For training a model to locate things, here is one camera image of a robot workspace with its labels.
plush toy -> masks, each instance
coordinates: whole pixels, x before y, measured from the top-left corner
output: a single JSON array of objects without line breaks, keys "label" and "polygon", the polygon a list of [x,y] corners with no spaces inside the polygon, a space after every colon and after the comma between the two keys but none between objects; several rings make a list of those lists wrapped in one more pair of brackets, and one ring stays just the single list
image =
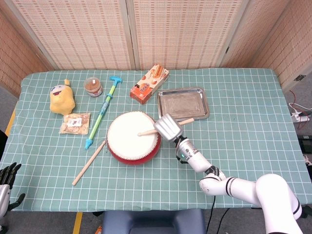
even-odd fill
[{"label": "plush toy", "polygon": [[69,80],[64,80],[65,85],[57,85],[50,92],[50,110],[53,113],[68,115],[75,107],[73,90],[69,87]]}]

blue chair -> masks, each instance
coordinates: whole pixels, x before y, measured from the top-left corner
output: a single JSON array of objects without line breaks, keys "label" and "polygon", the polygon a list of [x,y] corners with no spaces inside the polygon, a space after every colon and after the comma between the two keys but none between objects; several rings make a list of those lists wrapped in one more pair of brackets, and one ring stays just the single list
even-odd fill
[{"label": "blue chair", "polygon": [[205,234],[201,209],[105,211],[102,234]]}]

table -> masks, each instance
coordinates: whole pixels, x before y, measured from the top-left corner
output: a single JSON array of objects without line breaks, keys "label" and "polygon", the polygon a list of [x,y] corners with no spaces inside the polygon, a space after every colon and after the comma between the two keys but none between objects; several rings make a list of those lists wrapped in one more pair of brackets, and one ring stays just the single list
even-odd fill
[{"label": "table", "polygon": [[[129,97],[130,88],[146,71],[52,71],[27,76],[21,85],[16,118],[0,163],[22,163],[11,200],[26,193],[17,210],[102,211],[181,210],[211,208],[189,165],[175,158],[173,143],[162,141],[157,156],[139,166],[116,161],[106,148],[78,184],[72,181],[103,139],[110,123],[128,111],[144,111],[158,119],[156,94],[145,105]],[[89,150],[87,136],[60,135],[62,115],[49,110],[51,87],[71,81],[75,113],[91,113],[91,127],[104,95],[87,95],[83,81],[98,77],[108,93],[120,76],[109,109]],[[251,181],[267,173],[283,176],[302,204],[312,203],[312,185],[277,77],[269,69],[171,70],[160,89],[199,86],[205,89],[210,116],[184,126],[184,135],[226,176]],[[216,207],[250,207],[232,197],[218,196]]]}]

metal tray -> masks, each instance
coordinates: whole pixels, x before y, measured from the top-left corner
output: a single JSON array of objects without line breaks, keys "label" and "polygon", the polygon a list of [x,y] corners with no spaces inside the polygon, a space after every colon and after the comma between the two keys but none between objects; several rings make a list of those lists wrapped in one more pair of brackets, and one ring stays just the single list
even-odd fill
[{"label": "metal tray", "polygon": [[192,117],[207,118],[210,113],[205,91],[199,87],[161,90],[157,103],[159,118],[169,113],[177,121],[182,121]]}]

wooden stick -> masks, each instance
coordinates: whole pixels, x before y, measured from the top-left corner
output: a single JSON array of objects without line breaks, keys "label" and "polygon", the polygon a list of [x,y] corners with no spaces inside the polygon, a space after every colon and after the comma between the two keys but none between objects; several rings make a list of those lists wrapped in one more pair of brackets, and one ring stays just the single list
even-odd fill
[{"label": "wooden stick", "polygon": [[[186,120],[178,122],[178,123],[180,125],[184,125],[184,124],[192,123],[192,122],[194,122],[194,118],[189,118],[189,119],[186,119]],[[157,133],[157,130],[152,129],[152,130],[148,130],[148,131],[143,132],[143,133],[138,133],[137,135],[140,137],[140,136],[145,136],[145,135],[149,135],[149,134],[153,134],[153,133]]]},{"label": "wooden stick", "polygon": [[94,154],[92,155],[92,157],[89,159],[89,161],[87,162],[87,164],[83,167],[83,169],[81,170],[81,172],[78,174],[78,176],[76,177],[76,179],[73,181],[72,185],[76,185],[77,182],[80,180],[80,178],[82,177],[82,175],[85,173],[85,171],[88,169],[88,167],[91,165],[91,163],[93,162],[93,160],[96,158],[96,156],[99,154],[99,152],[101,151],[101,149],[103,148],[103,146],[105,145],[106,141],[104,140],[103,143],[97,148],[97,150],[94,152]]}]

